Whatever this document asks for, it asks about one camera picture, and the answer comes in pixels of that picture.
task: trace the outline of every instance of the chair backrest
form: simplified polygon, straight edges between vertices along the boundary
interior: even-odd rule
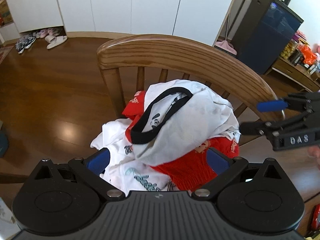
[[[247,107],[263,121],[282,120],[283,112],[260,113],[258,102],[277,99],[269,85],[252,69],[228,54],[209,45],[185,38],[159,34],[144,34],[112,40],[97,51],[98,65],[115,108],[117,117],[125,108],[119,68],[138,67],[136,90],[144,90],[144,68],[161,68],[159,82],[166,82],[168,70],[182,72],[206,80],[205,84],[224,89],[242,104],[234,110],[238,118]]]

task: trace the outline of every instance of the pile of clothes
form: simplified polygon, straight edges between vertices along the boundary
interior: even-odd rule
[[[173,80],[138,91],[127,119],[102,126],[91,148],[110,151],[100,177],[123,191],[194,191],[217,174],[206,152],[239,153],[239,124],[228,100],[195,81]]]

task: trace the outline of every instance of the wooden drawer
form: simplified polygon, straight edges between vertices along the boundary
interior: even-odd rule
[[[296,70],[293,66],[285,63],[284,61],[278,59],[274,65],[273,68],[276,68],[277,70],[280,70],[282,73],[288,75],[289,77],[293,78],[296,81],[300,81],[301,78],[303,78],[303,74]]]
[[[307,78],[306,76],[303,75],[303,77],[300,79],[299,81],[302,85],[306,86],[307,88],[309,88],[310,90],[312,90],[313,92],[316,92],[320,89],[320,87],[315,84],[312,80],[310,80],[309,78]]]

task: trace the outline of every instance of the metal screw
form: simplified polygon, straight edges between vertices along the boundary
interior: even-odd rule
[[[205,188],[200,188],[195,191],[195,195],[198,197],[208,197],[210,195],[210,191]]]
[[[107,191],[107,196],[109,197],[120,197],[122,195],[122,191],[119,189],[111,189]]]

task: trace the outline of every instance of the white cabinet door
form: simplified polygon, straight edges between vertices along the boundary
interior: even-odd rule
[[[33,22],[37,20],[32,0],[7,0],[7,3],[18,31],[32,30]]]
[[[91,0],[58,0],[67,32],[94,32]]]
[[[173,35],[213,45],[232,0],[181,0]]]
[[[39,18],[34,19],[32,30],[63,25],[57,0],[34,0],[33,3]]]
[[[91,0],[97,32],[131,33],[131,0]]]
[[[172,35],[179,0],[132,0],[132,33]]]

